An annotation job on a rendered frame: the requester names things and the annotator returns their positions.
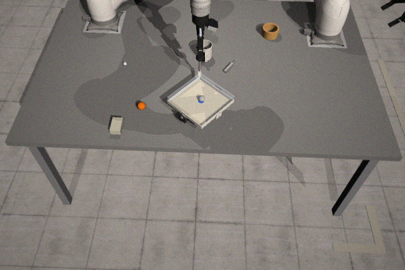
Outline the orange ball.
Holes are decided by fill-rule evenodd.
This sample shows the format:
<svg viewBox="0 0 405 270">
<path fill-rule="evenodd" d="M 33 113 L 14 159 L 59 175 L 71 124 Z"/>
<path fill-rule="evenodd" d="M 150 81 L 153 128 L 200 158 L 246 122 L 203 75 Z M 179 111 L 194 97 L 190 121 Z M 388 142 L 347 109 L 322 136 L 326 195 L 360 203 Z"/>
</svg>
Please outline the orange ball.
<svg viewBox="0 0 405 270">
<path fill-rule="evenodd" d="M 138 107 L 140 110 L 143 110 L 143 109 L 146 107 L 146 105 L 145 105 L 144 102 L 139 102 L 138 105 L 137 105 L 137 107 Z"/>
</svg>

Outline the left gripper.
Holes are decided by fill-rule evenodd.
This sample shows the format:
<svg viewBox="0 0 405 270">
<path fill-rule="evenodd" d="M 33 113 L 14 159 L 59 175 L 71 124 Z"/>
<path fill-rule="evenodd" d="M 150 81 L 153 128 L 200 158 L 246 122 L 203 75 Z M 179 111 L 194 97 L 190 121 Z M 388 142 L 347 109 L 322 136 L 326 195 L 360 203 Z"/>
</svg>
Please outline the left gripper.
<svg viewBox="0 0 405 270">
<path fill-rule="evenodd" d="M 405 0 L 391 0 L 389 3 L 383 5 L 383 6 L 381 7 L 381 9 L 382 9 L 382 10 L 385 10 L 385 9 L 387 9 L 388 7 L 392 6 L 392 5 L 395 4 L 395 3 L 405 3 Z M 392 27 L 392 26 L 396 25 L 396 24 L 399 23 L 399 22 L 400 22 L 400 23 L 401 23 L 401 22 L 404 22 L 404 23 L 405 23 L 405 12 L 404 12 L 404 13 L 402 14 L 402 16 L 399 17 L 398 19 L 396 19 L 396 20 L 394 20 L 394 21 L 388 23 L 388 26 L 389 26 L 389 27 Z"/>
</svg>

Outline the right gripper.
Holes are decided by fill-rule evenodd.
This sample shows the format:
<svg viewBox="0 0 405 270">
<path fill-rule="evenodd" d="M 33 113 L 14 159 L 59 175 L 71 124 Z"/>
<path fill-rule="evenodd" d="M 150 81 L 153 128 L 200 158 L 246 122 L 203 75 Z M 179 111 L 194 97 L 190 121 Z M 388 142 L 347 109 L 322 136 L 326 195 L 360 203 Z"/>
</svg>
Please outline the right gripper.
<svg viewBox="0 0 405 270">
<path fill-rule="evenodd" d="M 192 22 L 196 25 L 197 30 L 197 58 L 203 58 L 203 39 L 204 25 L 209 21 L 209 15 L 198 17 L 192 14 Z"/>
</svg>

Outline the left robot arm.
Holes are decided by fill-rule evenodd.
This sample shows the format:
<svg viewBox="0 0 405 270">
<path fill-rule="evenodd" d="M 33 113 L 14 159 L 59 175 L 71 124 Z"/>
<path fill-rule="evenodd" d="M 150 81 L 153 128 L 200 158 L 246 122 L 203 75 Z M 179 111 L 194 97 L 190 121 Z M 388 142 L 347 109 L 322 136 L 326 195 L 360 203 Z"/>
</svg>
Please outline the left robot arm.
<svg viewBox="0 0 405 270">
<path fill-rule="evenodd" d="M 314 0 L 316 6 L 315 24 L 310 23 L 304 34 L 311 36 L 312 44 L 342 46 L 340 31 L 349 12 L 349 0 Z"/>
</svg>

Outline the white mug with handle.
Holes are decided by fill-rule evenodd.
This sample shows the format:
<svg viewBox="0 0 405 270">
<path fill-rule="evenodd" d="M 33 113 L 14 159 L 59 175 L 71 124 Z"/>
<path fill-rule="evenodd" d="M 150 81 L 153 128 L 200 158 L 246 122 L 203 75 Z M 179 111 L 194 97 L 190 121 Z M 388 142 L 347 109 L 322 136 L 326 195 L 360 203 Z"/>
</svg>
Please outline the white mug with handle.
<svg viewBox="0 0 405 270">
<path fill-rule="evenodd" d="M 208 40 L 203 40 L 203 61 L 208 62 L 212 58 L 213 45 Z"/>
</svg>

